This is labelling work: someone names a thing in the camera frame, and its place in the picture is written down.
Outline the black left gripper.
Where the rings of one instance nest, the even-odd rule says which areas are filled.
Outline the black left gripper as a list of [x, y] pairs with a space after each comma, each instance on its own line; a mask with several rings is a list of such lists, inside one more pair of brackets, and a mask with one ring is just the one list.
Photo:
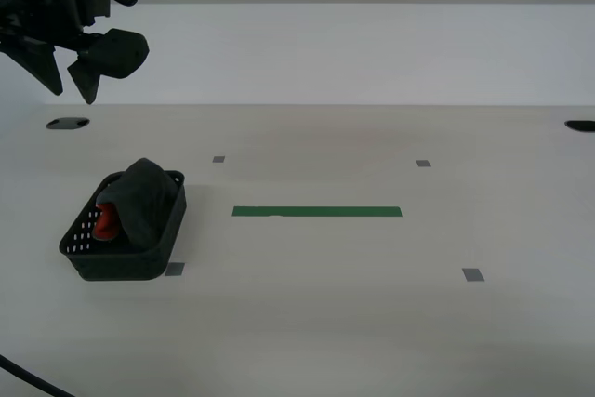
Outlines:
[[102, 76], [125, 79], [150, 52], [140, 33], [85, 33], [77, 0], [1, 0], [1, 52], [58, 96], [63, 86], [53, 46], [76, 51], [68, 72], [86, 104], [96, 100]]

